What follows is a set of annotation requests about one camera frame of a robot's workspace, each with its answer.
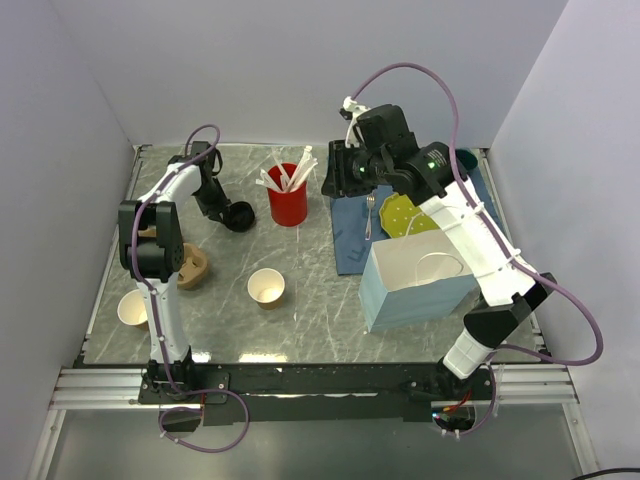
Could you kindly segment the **black cup lid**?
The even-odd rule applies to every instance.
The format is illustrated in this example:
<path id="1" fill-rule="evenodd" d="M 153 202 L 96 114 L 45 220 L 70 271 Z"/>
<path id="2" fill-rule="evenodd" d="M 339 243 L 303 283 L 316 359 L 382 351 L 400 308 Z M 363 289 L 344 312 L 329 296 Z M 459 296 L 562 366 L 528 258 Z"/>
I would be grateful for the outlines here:
<path id="1" fill-rule="evenodd" d="M 246 201 L 233 202 L 234 224 L 224 225 L 228 230 L 243 233 L 252 228 L 255 223 L 255 213 L 252 206 Z"/>

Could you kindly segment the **brown paper cup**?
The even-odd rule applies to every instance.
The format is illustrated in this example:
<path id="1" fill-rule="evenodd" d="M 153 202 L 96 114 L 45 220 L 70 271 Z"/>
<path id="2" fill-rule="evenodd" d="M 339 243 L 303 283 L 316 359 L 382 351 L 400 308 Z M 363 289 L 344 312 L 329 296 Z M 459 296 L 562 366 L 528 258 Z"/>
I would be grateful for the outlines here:
<path id="1" fill-rule="evenodd" d="M 249 296 L 264 310 L 273 310 L 279 307 L 285 288 L 286 282 L 283 275 L 272 268 L 255 271 L 247 282 Z"/>
<path id="2" fill-rule="evenodd" d="M 141 330 L 147 330 L 149 327 L 144 299 L 139 290 L 132 290 L 121 298 L 117 306 L 117 315 L 125 326 Z"/>

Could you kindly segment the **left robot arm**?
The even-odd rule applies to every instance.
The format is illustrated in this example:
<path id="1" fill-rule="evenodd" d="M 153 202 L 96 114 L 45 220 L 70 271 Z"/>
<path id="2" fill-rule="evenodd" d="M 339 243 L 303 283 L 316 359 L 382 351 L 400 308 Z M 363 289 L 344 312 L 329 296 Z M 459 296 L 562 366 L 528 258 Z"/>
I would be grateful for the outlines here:
<path id="1" fill-rule="evenodd" d="M 123 201 L 118 209 L 120 263 L 143 297 L 151 335 L 143 386 L 177 402 L 200 393 L 178 307 L 178 278 L 185 258 L 178 209 L 193 197 L 204 217 L 233 232 L 244 232 L 255 221 L 250 204 L 233 203 L 225 194 L 218 180 L 222 165 L 214 145 L 196 141 L 169 160 L 148 193 Z"/>

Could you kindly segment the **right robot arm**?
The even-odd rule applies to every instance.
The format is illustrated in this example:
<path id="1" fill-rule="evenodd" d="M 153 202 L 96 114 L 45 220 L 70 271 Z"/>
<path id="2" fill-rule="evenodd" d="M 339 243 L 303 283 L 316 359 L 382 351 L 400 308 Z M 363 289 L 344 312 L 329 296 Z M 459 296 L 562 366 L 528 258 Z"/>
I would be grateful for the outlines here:
<path id="1" fill-rule="evenodd" d="M 418 146 L 399 106 L 370 109 L 346 98 L 340 114 L 349 126 L 345 139 L 329 144 L 322 194 L 356 197 L 391 186 L 435 221 L 479 284 L 483 301 L 465 315 L 437 375 L 439 391 L 460 398 L 489 354 L 548 298 L 552 276 L 536 280 L 512 266 L 519 250 L 487 215 L 454 151 L 441 142 Z"/>

